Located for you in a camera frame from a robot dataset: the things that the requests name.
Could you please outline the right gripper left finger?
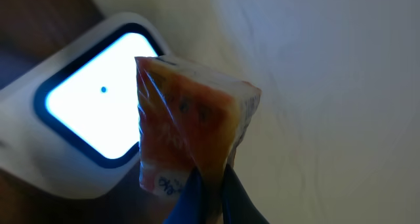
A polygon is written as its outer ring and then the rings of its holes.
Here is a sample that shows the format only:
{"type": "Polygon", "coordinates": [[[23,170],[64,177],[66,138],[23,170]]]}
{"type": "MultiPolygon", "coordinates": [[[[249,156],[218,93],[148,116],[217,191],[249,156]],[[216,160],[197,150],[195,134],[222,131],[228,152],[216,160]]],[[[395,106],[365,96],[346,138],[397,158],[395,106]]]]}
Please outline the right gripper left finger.
{"type": "Polygon", "coordinates": [[[203,179],[194,168],[182,190],[180,198],[164,224],[204,224],[207,209],[207,194],[203,179]]]}

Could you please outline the small orange box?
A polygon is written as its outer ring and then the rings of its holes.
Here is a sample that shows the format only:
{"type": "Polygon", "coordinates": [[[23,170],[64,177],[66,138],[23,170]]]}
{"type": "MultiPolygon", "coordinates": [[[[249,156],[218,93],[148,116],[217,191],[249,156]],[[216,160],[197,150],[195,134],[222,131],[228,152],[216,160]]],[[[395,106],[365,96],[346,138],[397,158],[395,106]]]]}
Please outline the small orange box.
{"type": "Polygon", "coordinates": [[[135,62],[140,187],[177,197],[197,168],[208,189],[219,189],[262,91],[174,56],[138,56],[135,62]]]}

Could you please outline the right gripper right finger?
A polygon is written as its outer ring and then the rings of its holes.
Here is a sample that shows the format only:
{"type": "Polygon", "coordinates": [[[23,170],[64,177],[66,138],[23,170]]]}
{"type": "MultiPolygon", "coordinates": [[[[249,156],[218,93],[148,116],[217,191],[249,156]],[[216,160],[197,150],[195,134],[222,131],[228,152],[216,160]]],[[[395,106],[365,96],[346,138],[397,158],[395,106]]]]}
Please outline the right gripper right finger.
{"type": "Polygon", "coordinates": [[[221,196],[224,224],[268,224],[229,164],[225,167],[221,196]]]}

